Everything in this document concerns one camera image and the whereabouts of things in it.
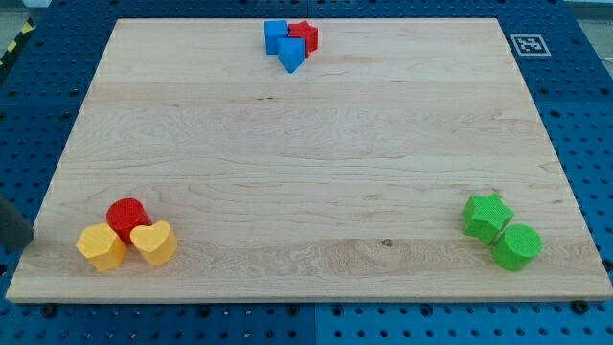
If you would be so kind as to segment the dark grey cylindrical pusher tip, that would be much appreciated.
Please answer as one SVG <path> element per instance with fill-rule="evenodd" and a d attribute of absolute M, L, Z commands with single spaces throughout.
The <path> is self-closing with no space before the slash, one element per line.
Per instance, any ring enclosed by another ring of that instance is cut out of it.
<path fill-rule="evenodd" d="M 1 196 L 1 247 L 8 252 L 25 249 L 34 239 L 34 229 L 23 214 Z"/>

